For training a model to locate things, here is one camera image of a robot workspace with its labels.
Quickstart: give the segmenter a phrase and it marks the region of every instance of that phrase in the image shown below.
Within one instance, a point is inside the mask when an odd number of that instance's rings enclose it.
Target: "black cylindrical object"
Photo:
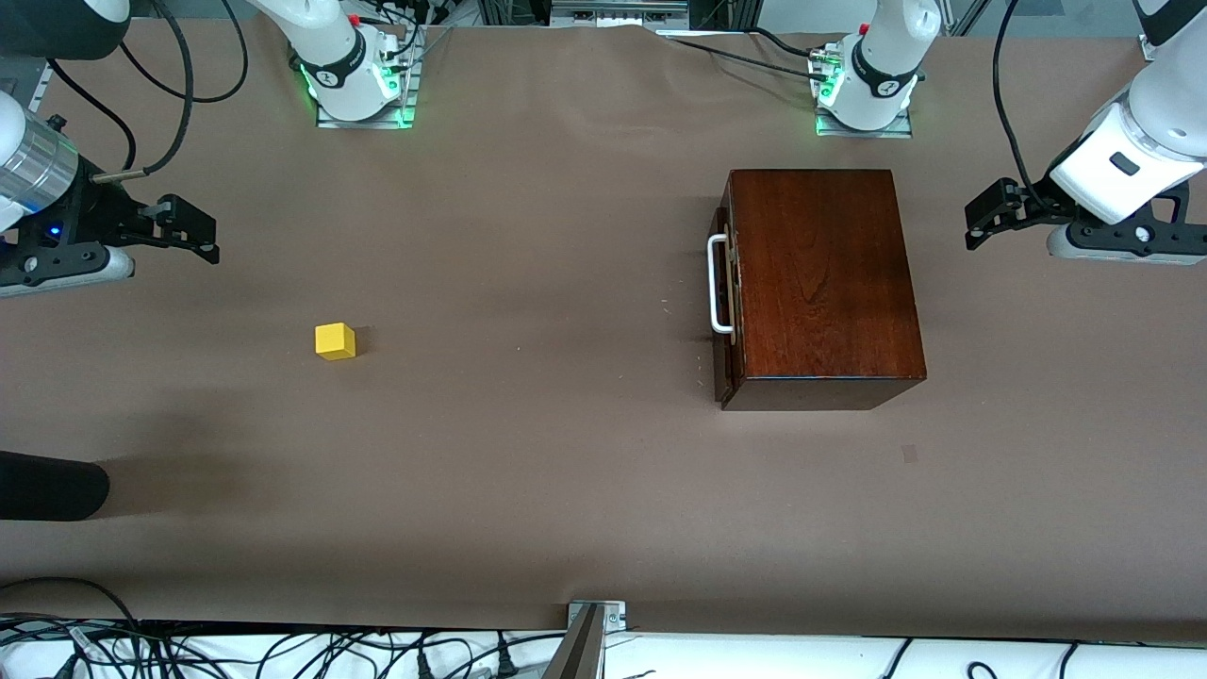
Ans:
[[[99,466],[0,451],[0,520],[80,521],[107,497]]]

